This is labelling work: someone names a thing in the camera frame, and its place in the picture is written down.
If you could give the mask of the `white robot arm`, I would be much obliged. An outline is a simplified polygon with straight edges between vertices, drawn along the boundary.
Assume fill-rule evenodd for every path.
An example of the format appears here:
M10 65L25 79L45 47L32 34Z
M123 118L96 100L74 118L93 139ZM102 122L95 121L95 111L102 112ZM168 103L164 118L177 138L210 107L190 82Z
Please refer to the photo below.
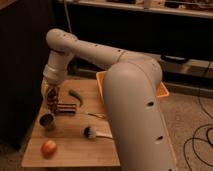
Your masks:
M43 80L57 92L78 56L105 70L102 97L122 171L178 171L157 88L160 64L140 52L78 39L61 29L46 34L50 48Z

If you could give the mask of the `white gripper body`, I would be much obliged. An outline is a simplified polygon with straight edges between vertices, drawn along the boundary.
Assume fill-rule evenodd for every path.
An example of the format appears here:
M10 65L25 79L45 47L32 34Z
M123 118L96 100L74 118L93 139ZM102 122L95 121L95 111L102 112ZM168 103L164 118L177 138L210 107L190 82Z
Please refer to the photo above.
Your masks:
M62 68L54 68L46 64L43 71L43 76L44 80L49 85L58 86L66 79L67 66L64 65Z

